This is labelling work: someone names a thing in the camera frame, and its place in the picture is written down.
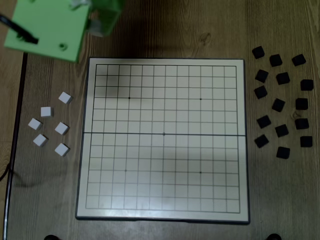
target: green plastic part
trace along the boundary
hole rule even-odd
[[[71,10],[68,0],[18,0],[12,21],[38,38],[38,43],[25,42],[9,29],[4,46],[77,62],[89,12],[88,5]]]
[[[93,8],[98,10],[102,34],[110,35],[126,0],[92,0]]]

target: wood grain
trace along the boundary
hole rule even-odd
[[[0,13],[11,17],[16,1],[1,1]],[[11,142],[22,65],[22,52],[4,48],[8,28],[0,23],[0,142]]]
[[[55,234],[81,239],[239,239],[264,240],[278,233],[284,240],[320,238],[320,1],[319,0],[128,0],[110,37],[85,36],[79,64],[46,57],[28,57],[15,176],[10,200],[8,239],[42,239]],[[266,56],[251,53],[262,45]],[[291,58],[303,53],[307,64],[294,67]],[[270,67],[269,56],[280,54],[283,65]],[[88,57],[242,58],[245,59],[249,225],[172,221],[91,221],[75,219]],[[268,95],[257,100],[254,80],[269,71]],[[275,76],[288,72],[291,83],[278,86]],[[313,79],[311,92],[300,80]],[[62,91],[74,99],[58,100]],[[309,99],[309,110],[296,111],[295,99]],[[271,110],[275,98],[286,104]],[[39,132],[27,127],[40,107],[54,107]],[[268,114],[272,125],[259,129],[256,119]],[[310,128],[297,131],[294,119],[308,117]],[[66,136],[54,132],[64,121]],[[289,135],[277,138],[274,127],[286,124]],[[32,144],[43,133],[49,142]],[[258,149],[254,139],[265,134],[270,143]],[[300,148],[300,136],[312,135],[313,147]],[[59,143],[71,150],[54,153]],[[288,160],[276,158],[278,146],[290,147]]]
[[[15,5],[15,0],[0,1],[0,13],[11,17]],[[3,47],[7,30],[0,23],[0,175],[10,160],[23,55]],[[0,182],[0,236],[3,235],[6,186],[7,177]]]

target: white cube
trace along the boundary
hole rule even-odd
[[[62,122],[60,122],[55,128],[55,131],[60,133],[61,135],[65,135],[68,130],[69,127]]]
[[[48,139],[43,136],[42,134],[39,134],[34,140],[33,142],[35,144],[37,144],[39,147],[42,147],[43,145],[46,144],[46,142],[48,141]]]
[[[31,121],[28,124],[29,127],[33,128],[34,130],[39,130],[42,126],[42,123],[38,120],[32,118]]]
[[[72,96],[63,91],[59,97],[59,100],[64,102],[65,104],[69,104],[72,101]]]
[[[68,148],[66,145],[63,143],[60,143],[59,146],[56,147],[54,150],[57,154],[59,154],[61,157],[64,157],[68,152],[70,148]]]
[[[54,109],[50,106],[41,107],[41,117],[49,118],[54,116]]]

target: black wire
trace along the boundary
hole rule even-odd
[[[32,43],[32,44],[37,44],[38,43],[38,39],[35,38],[34,36],[32,36],[32,34],[30,32],[28,32],[27,30],[23,29],[18,24],[14,23],[13,21],[11,21],[7,17],[3,16],[2,14],[0,14],[0,22],[2,22],[3,24],[7,25],[12,30],[16,31],[18,33],[18,35],[23,37],[26,42]]]
[[[5,176],[7,175],[8,171],[10,169],[10,163],[8,163],[8,165],[6,166],[4,173],[0,176],[0,182],[2,181],[2,179],[5,178]]]

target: grid lines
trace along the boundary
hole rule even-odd
[[[236,66],[95,71],[86,209],[241,212]]]

